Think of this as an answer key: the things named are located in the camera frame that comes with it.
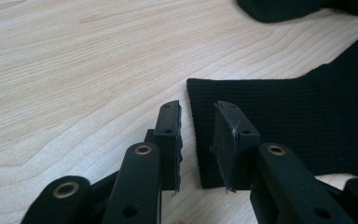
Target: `black knit fabric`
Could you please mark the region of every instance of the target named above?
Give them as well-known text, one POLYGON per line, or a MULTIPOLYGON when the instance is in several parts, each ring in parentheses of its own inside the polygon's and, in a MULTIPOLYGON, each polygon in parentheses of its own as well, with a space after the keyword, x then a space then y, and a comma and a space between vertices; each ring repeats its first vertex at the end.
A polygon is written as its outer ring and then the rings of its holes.
POLYGON ((331 7, 358 15, 358 0, 237 0, 255 20, 288 21, 304 17, 321 7, 331 7))
POLYGON ((281 80, 191 78, 187 91, 197 138, 201 184, 224 186, 213 143, 216 101, 237 105, 261 142, 290 147, 314 175, 358 175, 358 41, 332 63, 281 80))

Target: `light wooden surface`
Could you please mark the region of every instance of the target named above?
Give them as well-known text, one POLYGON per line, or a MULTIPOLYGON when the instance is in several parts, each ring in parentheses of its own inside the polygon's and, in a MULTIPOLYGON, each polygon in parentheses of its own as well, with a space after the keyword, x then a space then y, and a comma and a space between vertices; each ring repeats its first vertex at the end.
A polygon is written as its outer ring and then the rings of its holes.
POLYGON ((200 187, 186 79, 298 77, 356 39, 358 17, 330 9, 264 24, 231 0, 0 0, 0 223, 56 178, 119 169, 171 100, 183 184, 163 193, 162 222, 256 223, 248 191, 200 187))

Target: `screw hole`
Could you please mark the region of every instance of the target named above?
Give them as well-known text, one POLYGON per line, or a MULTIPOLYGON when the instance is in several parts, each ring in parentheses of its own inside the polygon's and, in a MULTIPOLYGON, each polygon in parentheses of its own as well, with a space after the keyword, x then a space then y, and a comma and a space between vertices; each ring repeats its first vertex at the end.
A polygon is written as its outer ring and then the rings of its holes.
POLYGON ((316 216, 321 217, 323 219, 330 219, 331 218, 331 214, 327 210, 325 210, 325 209, 323 209, 321 207, 315 207, 313 209, 313 212, 316 214, 316 216))
POLYGON ((79 184, 74 181, 60 184, 54 191, 53 196, 58 199, 67 198, 77 192, 79 184))
POLYGON ((123 217, 135 217, 138 215, 138 207, 136 205, 130 205, 123 209, 123 217))
POLYGON ((286 151, 284 151, 283 148, 276 147, 276 146, 268 147, 268 151, 274 155, 277 155, 277 156, 283 156, 286 153, 286 151))
POLYGON ((145 155, 152 151, 151 147, 148 146, 140 146, 135 149, 135 153, 138 155, 145 155))

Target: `wooden table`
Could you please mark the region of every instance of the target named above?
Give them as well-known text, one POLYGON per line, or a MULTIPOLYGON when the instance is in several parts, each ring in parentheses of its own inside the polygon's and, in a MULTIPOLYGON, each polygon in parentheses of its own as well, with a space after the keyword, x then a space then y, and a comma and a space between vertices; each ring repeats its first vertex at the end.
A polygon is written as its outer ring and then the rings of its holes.
POLYGON ((299 77, 356 39, 358 17, 331 9, 265 24, 231 0, 0 0, 0 224, 56 178, 119 169, 172 100, 183 184, 163 193, 162 223, 256 223, 249 191, 200 186, 186 80, 299 77))

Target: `black cloth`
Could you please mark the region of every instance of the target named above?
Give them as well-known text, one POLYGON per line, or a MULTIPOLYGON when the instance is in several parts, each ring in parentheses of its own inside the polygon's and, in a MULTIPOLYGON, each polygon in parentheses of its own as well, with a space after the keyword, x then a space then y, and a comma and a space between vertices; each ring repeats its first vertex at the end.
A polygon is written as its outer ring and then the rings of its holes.
POLYGON ((358 15, 358 0, 237 0, 251 17, 262 22, 288 21, 331 7, 358 15))
POLYGON ((201 184, 222 187, 213 143, 214 105, 237 105, 261 142, 290 147, 314 175, 358 175, 358 41, 303 77, 278 80, 188 79, 201 184))

